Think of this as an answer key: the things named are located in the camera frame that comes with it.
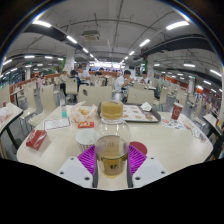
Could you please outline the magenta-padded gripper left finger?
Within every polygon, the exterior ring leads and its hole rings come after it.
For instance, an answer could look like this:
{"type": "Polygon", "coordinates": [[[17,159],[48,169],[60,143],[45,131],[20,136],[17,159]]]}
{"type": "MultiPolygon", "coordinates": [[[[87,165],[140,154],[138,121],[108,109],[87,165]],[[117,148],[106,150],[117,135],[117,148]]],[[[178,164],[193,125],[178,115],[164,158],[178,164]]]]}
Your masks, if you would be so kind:
{"type": "Polygon", "coordinates": [[[69,157],[56,175],[84,188],[96,188],[98,168],[95,146],[89,147],[78,157],[69,157]]]}

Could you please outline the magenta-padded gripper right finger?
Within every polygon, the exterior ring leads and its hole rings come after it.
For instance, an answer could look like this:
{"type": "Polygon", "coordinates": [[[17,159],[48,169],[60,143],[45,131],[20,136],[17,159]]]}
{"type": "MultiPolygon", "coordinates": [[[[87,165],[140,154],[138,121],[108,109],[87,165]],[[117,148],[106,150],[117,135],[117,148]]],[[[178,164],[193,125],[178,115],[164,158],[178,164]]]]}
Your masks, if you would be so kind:
{"type": "Polygon", "coordinates": [[[140,188],[168,175],[155,157],[147,157],[134,146],[129,146],[127,160],[127,184],[129,188],[140,188]]]}

